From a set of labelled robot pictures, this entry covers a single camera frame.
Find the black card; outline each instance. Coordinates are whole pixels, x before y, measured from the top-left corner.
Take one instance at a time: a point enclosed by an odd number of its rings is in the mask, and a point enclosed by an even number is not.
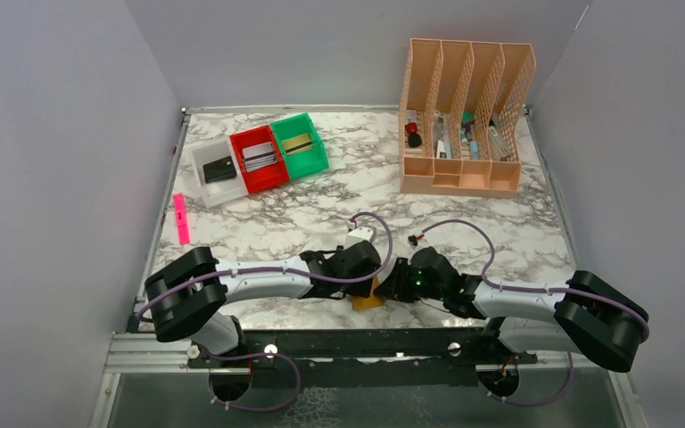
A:
[[[206,183],[229,180],[235,177],[237,177],[237,172],[230,156],[203,165],[203,180]]]

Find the white marble table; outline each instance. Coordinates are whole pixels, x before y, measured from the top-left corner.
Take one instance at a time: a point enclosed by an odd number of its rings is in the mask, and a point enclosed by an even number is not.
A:
[[[395,240],[394,255],[406,256],[406,237],[445,218],[465,218],[484,229],[498,248],[490,276],[549,282],[574,271],[548,193],[526,120],[516,127],[524,163],[513,200],[399,193],[398,120],[395,112],[310,113],[324,140],[329,169],[241,200],[206,209],[196,186],[189,147],[229,136],[297,113],[195,114],[187,131],[173,193],[186,197],[191,243],[180,245],[171,202],[161,231],[153,271],[193,247],[208,245],[218,259],[283,259],[305,250],[341,244],[351,214],[368,210],[384,217]],[[383,234],[376,248],[384,256]],[[459,272],[478,273],[488,257],[480,235],[468,227],[439,227],[429,243]],[[226,305],[243,328],[402,328],[475,325],[421,303],[388,301],[354,311],[348,300],[249,300]]]

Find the plastic storage bin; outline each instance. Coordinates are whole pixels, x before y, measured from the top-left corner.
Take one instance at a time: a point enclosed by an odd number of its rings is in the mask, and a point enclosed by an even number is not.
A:
[[[203,165],[218,161],[229,156],[235,166],[236,176],[228,180],[214,183],[206,183],[203,176]],[[235,154],[229,138],[223,136],[212,141],[205,141],[190,149],[193,172],[195,173],[195,183],[198,185],[198,192],[206,208],[217,206],[221,203],[232,201],[248,194],[248,189],[243,181],[242,171],[237,167]]]
[[[279,151],[274,134],[272,134],[271,128],[268,125],[233,134],[229,139],[232,142],[233,153],[235,154],[237,164],[240,167],[240,172],[245,181],[245,187],[248,189],[249,193],[260,192],[290,181],[290,177],[287,175],[287,169],[285,168],[285,158]],[[246,172],[243,149],[266,142],[272,143],[272,148],[276,155],[276,163],[251,172]]]
[[[306,177],[329,168],[329,161],[326,158],[324,143],[322,143],[321,138],[319,138],[318,132],[316,128],[314,128],[314,124],[311,122],[308,113],[278,120],[273,122],[270,126],[272,131],[274,131],[274,137],[279,146],[279,150],[282,153],[282,157],[285,158],[285,166],[287,167],[287,173],[290,175],[291,180]],[[285,146],[283,145],[284,140],[302,136],[304,134],[308,134],[311,140],[310,150],[299,153],[285,152]]]

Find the orange block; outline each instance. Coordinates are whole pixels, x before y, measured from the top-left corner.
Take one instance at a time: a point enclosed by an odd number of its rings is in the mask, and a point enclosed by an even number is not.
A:
[[[371,282],[371,295],[369,297],[351,296],[353,310],[364,310],[384,306],[384,299],[374,295],[374,290],[379,286],[379,280],[374,278]]]

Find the pink highlighter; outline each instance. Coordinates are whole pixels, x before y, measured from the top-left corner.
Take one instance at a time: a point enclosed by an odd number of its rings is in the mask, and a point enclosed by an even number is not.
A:
[[[185,211],[185,196],[181,193],[172,195],[175,203],[175,221],[177,222],[177,234],[180,245],[190,243],[190,232],[187,230],[187,213]]]

